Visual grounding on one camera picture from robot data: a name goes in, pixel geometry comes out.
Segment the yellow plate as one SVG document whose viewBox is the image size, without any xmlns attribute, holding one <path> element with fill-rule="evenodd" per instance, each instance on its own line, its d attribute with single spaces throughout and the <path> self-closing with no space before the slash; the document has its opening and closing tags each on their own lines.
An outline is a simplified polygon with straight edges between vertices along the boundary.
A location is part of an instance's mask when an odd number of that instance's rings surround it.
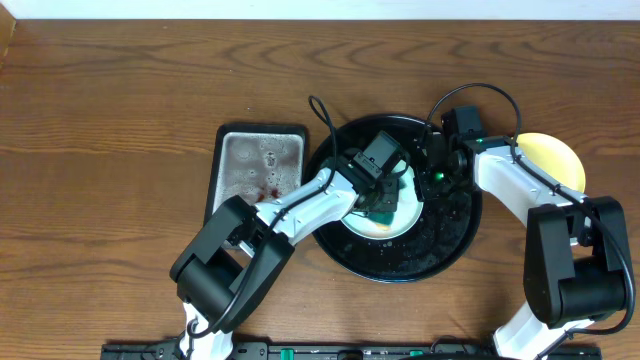
<svg viewBox="0 0 640 360">
<path fill-rule="evenodd" d="M 517 143 L 524 155 L 538 168 L 574 191 L 585 191 L 583 164 L 567 144 L 543 133 L 521 134 Z"/>
</svg>

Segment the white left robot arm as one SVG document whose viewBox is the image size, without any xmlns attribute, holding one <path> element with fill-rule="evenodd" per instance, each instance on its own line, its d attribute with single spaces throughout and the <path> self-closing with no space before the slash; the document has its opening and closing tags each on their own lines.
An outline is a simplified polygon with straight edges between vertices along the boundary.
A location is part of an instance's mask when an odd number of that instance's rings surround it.
<svg viewBox="0 0 640 360">
<path fill-rule="evenodd" d="M 182 355 L 227 358 L 233 331 L 262 302 L 297 243 L 355 209 L 379 204 L 381 185 L 396 181 L 409 163 L 399 151 L 350 149 L 279 199 L 225 200 L 169 271 L 186 314 Z"/>
</svg>

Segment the mint green plate with stain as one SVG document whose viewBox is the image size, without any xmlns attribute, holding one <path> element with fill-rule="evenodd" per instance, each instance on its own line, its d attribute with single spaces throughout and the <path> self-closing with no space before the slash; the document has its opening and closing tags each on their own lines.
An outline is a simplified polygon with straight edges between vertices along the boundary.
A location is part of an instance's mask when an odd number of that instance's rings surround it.
<svg viewBox="0 0 640 360">
<path fill-rule="evenodd" d="M 399 200 L 391 227 L 379 227 L 366 218 L 368 213 L 352 210 L 342 219 L 321 227 L 314 233 L 317 240 L 339 238 L 365 238 L 382 241 L 393 240 L 407 233 L 418 221 L 424 204 L 417 199 L 414 186 L 415 172 L 411 167 L 399 178 Z"/>
</svg>

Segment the green scrub sponge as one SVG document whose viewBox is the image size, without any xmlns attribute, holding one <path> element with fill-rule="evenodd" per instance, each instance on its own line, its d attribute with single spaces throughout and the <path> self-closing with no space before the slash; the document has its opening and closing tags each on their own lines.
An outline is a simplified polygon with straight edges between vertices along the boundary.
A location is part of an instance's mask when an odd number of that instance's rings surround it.
<svg viewBox="0 0 640 360">
<path fill-rule="evenodd" d="M 391 227 L 395 218 L 394 212 L 369 212 L 366 218 L 379 227 Z"/>
</svg>

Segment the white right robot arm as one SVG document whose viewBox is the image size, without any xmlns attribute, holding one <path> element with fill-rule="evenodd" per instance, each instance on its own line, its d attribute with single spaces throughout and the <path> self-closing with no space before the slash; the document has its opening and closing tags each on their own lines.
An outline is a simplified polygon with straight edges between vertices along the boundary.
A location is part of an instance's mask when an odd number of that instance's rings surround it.
<svg viewBox="0 0 640 360">
<path fill-rule="evenodd" d="M 617 200 L 566 187 L 508 136 L 426 131 L 415 147 L 421 198 L 483 190 L 526 227 L 526 302 L 494 332 L 497 356 L 546 359 L 576 334 L 611 335 L 630 323 L 636 289 Z"/>
</svg>

